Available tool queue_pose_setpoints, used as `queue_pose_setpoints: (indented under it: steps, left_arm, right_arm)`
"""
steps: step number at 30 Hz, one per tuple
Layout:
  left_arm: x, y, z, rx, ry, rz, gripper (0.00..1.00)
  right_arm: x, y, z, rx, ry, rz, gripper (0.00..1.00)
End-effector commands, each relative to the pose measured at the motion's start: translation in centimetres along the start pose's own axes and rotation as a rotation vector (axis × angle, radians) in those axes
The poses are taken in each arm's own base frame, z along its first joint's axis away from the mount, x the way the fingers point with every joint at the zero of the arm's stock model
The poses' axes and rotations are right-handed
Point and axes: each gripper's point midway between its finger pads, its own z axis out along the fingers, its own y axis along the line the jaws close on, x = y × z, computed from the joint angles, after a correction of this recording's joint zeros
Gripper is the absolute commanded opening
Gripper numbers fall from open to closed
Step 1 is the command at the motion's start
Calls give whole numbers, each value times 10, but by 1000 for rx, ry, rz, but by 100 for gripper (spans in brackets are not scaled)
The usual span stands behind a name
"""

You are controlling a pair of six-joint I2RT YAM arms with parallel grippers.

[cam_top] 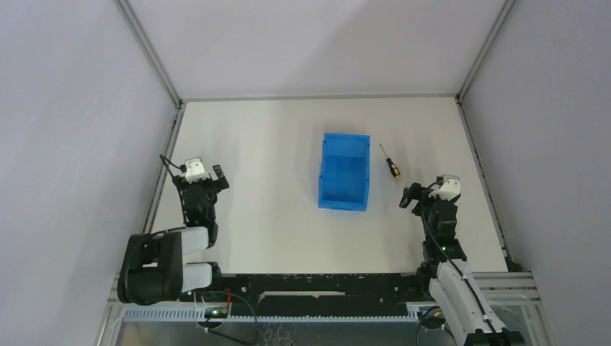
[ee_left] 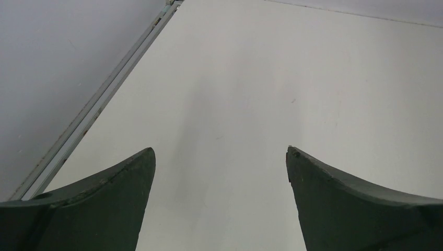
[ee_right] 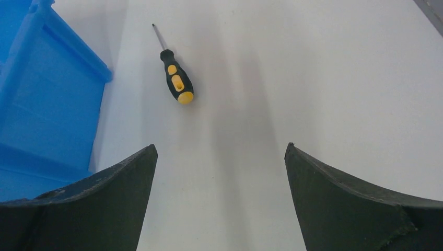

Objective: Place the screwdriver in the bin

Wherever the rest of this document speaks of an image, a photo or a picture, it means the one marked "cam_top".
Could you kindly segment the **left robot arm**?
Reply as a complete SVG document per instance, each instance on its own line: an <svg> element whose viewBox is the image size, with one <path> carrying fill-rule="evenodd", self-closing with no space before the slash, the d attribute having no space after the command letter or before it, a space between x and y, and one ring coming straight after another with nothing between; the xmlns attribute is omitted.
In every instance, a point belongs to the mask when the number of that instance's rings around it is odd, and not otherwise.
<svg viewBox="0 0 611 346"><path fill-rule="evenodd" d="M216 275L215 262L187 264L184 258L215 245L215 205L218 194L229 188L228 180L221 166L213 166L216 177L212 178L196 159L186 161L183 171L171 180L179 193L184 224L129 238L117 281L117 296L123 303L148 306L175 301L195 289L209 301L224 294L226 283Z"/></svg>

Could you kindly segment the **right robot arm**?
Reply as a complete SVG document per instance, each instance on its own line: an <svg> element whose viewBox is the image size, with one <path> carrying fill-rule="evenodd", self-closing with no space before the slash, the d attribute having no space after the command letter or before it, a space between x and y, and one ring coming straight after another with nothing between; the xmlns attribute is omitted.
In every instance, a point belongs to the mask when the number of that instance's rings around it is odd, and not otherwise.
<svg viewBox="0 0 611 346"><path fill-rule="evenodd" d="M456 236L460 182L438 177L425 187L413 183L403 190L399 203L424 229L424 260L416 271L417 293L434 300L457 345L525 345L517 330L510 330L481 292L467 256Z"/></svg>

